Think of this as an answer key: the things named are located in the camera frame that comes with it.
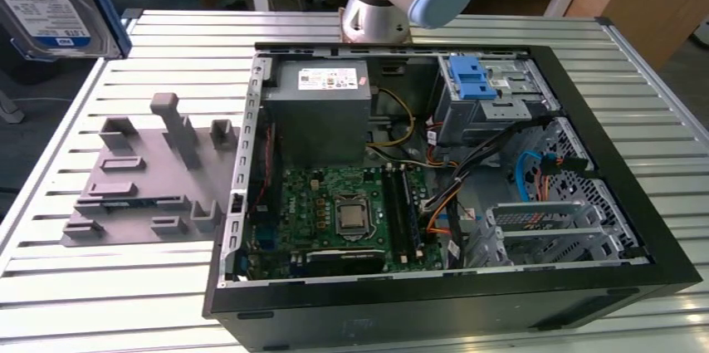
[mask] yellow cable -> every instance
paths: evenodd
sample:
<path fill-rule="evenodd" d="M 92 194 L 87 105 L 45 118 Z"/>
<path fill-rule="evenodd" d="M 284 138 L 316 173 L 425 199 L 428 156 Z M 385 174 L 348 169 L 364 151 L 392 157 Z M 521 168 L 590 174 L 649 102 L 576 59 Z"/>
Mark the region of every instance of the yellow cable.
<path fill-rule="evenodd" d="M 404 143 L 409 139 L 410 135 L 413 134 L 414 118 L 413 118 L 413 114 L 410 113 L 409 106 L 406 106 L 401 98 L 398 98 L 398 96 L 388 89 L 384 89 L 380 87 L 378 90 L 386 93 L 389 97 L 394 99 L 394 101 L 402 106 L 404 110 L 406 111 L 406 115 L 409 116 L 409 131 L 406 131 L 406 134 L 398 140 L 385 141 L 381 143 L 368 143 L 366 146 L 368 147 L 392 147 L 394 145 Z"/>

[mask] hard drive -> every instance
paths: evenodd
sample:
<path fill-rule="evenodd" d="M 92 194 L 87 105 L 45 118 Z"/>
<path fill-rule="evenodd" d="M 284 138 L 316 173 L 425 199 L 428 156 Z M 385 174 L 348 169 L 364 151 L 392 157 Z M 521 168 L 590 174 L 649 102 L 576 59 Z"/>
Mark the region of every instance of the hard drive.
<path fill-rule="evenodd" d="M 109 0 L 0 0 L 0 22 L 28 59 L 123 58 L 131 49 Z"/>

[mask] metal table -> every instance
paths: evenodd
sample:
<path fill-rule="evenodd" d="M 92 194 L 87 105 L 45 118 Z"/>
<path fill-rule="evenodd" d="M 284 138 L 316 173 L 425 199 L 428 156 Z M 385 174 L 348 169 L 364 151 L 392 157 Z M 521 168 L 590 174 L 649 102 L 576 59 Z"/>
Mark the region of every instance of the metal table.
<path fill-rule="evenodd" d="M 96 133 L 105 116 L 129 115 L 136 127 L 159 127 L 149 99 L 173 91 L 194 126 L 225 116 L 240 124 L 253 43 L 336 41 L 337 21 L 334 13 L 151 11 L 129 23 L 131 58 L 97 61 L 0 228 L 1 352 L 241 351 L 217 322 L 200 315 L 210 242 L 64 248 L 59 239 L 103 146 Z M 709 279 L 709 134 L 614 28 L 590 19 L 460 17 L 444 29 L 412 32 L 416 42 L 554 48 Z M 706 325 L 709 282 L 577 330 L 358 349 L 706 351 Z"/>

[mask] sticker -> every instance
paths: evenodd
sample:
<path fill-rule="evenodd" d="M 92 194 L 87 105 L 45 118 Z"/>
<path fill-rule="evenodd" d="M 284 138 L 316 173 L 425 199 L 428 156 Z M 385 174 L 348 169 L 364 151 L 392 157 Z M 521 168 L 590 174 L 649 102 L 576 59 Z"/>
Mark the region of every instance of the sticker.
<path fill-rule="evenodd" d="M 87 26 L 69 0 L 4 0 L 28 34 L 45 46 L 84 47 Z"/>
<path fill-rule="evenodd" d="M 457 246 L 452 239 L 448 241 L 448 252 L 450 252 L 450 255 L 453 255 L 456 259 L 460 258 L 461 248 Z"/>
<path fill-rule="evenodd" d="M 476 220 L 476 208 L 465 208 L 465 220 Z"/>
<path fill-rule="evenodd" d="M 357 89 L 354 68 L 305 68 L 298 72 L 298 90 Z"/>
<path fill-rule="evenodd" d="M 509 87 L 509 82 L 506 79 L 490 79 L 488 83 L 492 87 Z"/>
<path fill-rule="evenodd" d="M 429 141 L 430 145 L 436 145 L 437 138 L 438 138 L 438 135 L 437 135 L 436 131 L 429 130 L 429 131 L 425 132 L 425 139 Z"/>

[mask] ram slot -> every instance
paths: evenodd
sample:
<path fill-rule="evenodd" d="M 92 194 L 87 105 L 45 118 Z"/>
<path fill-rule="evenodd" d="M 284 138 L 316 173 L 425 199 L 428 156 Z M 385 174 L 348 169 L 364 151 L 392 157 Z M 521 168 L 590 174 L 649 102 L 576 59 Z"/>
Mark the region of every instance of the ram slot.
<path fill-rule="evenodd" d="M 409 176 L 405 170 L 401 172 L 401 180 L 404 183 L 404 191 L 406 192 L 406 219 L 409 221 L 410 243 L 413 244 L 416 258 L 420 259 L 424 257 L 424 252 L 421 251 L 424 243 L 421 242 L 421 234 L 418 233 L 418 211 L 413 203 L 413 194 L 417 194 L 417 191 L 410 187 Z"/>
<path fill-rule="evenodd" d="M 410 237 L 406 205 L 410 192 L 405 188 L 400 169 L 386 169 L 382 172 L 382 189 L 392 256 L 401 263 L 408 263 L 416 256 L 416 248 Z"/>

